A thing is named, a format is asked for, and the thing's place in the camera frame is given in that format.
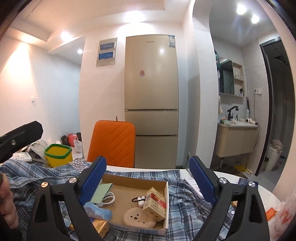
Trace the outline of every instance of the orange chair backrest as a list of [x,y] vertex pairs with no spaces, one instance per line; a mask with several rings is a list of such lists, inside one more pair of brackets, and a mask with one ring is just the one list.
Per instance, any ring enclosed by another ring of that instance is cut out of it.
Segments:
[[107,165],[134,167],[136,128],[132,123],[100,120],[94,126],[87,161],[104,156]]

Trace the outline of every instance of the white table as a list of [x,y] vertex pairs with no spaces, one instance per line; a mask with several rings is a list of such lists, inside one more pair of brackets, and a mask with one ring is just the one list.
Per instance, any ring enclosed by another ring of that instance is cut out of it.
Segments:
[[[127,167],[114,167],[114,166],[107,166],[107,170],[113,171],[113,172],[158,172],[158,171],[167,171],[165,169],[140,169],[140,168],[127,168]],[[225,177],[228,181],[231,183],[238,183],[239,177],[228,174],[228,173],[223,173],[223,172],[215,172],[217,177]],[[185,177],[191,177],[189,172],[186,169],[180,169],[180,177],[185,178]],[[276,209],[279,204],[281,203],[280,200],[274,196],[270,191],[265,189],[262,186],[258,186],[258,191],[260,194],[260,197],[263,202],[263,206],[265,211],[273,207]]]

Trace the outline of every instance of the tiled wall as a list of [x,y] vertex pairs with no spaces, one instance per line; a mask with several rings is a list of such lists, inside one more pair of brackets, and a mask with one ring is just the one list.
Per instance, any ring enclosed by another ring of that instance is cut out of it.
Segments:
[[[258,135],[258,143],[252,153],[248,156],[247,168],[253,173],[256,172],[262,150],[266,138],[267,122],[268,122],[268,109],[269,109],[269,93],[268,82],[265,63],[260,49],[259,40],[255,39],[242,47],[242,54],[244,58],[244,65],[247,76],[247,90],[250,102],[250,114],[252,119],[260,125]],[[254,89],[261,88],[262,95],[255,95]]]
[[[247,89],[246,71],[245,71],[245,64],[244,64],[241,47],[215,37],[213,37],[212,39],[213,39],[214,48],[218,53],[220,60],[230,59],[233,62],[243,66],[244,84],[245,84],[244,88],[246,90]],[[219,117],[227,116],[228,109],[230,109],[233,106],[238,106],[239,111],[233,111],[233,117],[238,115],[239,118],[246,118],[246,110],[247,110],[246,98],[242,98],[238,96],[229,96],[225,94],[220,94],[220,97],[221,97],[221,107],[222,107],[223,113],[220,114]]]

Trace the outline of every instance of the toilet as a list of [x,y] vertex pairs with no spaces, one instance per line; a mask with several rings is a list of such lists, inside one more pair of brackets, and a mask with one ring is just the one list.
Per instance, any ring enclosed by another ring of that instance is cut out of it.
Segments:
[[277,161],[279,160],[281,153],[283,151],[278,151],[274,148],[272,148],[271,144],[267,147],[267,154],[266,157],[268,158],[268,162],[265,167],[265,171],[272,171],[272,169],[275,167]]

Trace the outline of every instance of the refrigerator door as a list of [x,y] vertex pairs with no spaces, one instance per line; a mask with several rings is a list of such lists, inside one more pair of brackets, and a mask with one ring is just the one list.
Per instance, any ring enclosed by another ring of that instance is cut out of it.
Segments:
[[179,111],[125,111],[125,121],[136,127],[136,135],[178,135]]
[[177,54],[168,35],[126,38],[124,92],[126,110],[179,109]]
[[136,136],[135,168],[175,169],[177,136]]

